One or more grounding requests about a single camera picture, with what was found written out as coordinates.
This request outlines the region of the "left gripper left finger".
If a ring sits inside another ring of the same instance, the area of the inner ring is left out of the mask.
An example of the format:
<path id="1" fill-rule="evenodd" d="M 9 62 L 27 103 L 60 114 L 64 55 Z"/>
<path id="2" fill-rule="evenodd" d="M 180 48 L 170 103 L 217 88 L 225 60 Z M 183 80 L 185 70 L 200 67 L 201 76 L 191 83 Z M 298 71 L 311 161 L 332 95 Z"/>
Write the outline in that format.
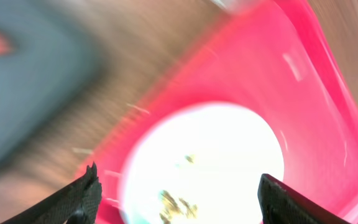
<path id="1" fill-rule="evenodd" d="M 2 224 L 94 224 L 101 193 L 93 164 L 80 178 Z"/>

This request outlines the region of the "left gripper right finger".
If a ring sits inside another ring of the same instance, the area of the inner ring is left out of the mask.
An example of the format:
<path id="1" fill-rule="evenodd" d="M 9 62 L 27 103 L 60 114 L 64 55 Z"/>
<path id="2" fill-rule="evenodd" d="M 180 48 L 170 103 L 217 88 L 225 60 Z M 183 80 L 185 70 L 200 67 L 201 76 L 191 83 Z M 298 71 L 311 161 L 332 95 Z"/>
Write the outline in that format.
<path id="1" fill-rule="evenodd" d="M 263 224 L 349 224 L 269 174 L 257 195 Z"/>

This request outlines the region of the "light blue plate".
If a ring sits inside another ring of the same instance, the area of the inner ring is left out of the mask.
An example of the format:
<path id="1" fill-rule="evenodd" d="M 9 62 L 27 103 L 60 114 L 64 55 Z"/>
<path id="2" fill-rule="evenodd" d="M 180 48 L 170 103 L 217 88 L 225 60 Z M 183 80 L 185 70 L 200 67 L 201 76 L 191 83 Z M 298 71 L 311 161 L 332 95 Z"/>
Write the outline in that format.
<path id="1" fill-rule="evenodd" d="M 278 139 L 255 112 L 204 103 L 153 125 L 135 144 L 125 169 L 121 205 L 126 223 L 162 223 L 163 175 L 195 155 L 196 223 L 260 223 L 262 174 L 284 176 Z"/>

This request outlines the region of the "peanut shell scraps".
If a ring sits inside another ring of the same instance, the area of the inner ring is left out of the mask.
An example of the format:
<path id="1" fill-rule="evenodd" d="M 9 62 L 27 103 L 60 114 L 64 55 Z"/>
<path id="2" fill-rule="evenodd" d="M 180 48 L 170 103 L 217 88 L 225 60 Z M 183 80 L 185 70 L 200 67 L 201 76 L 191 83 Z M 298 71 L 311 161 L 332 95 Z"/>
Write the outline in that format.
<path id="1" fill-rule="evenodd" d="M 195 155 L 185 155 L 182 161 L 163 175 L 163 186 L 160 190 L 162 205 L 159 211 L 162 223 L 196 223 L 198 206 L 194 164 Z"/>

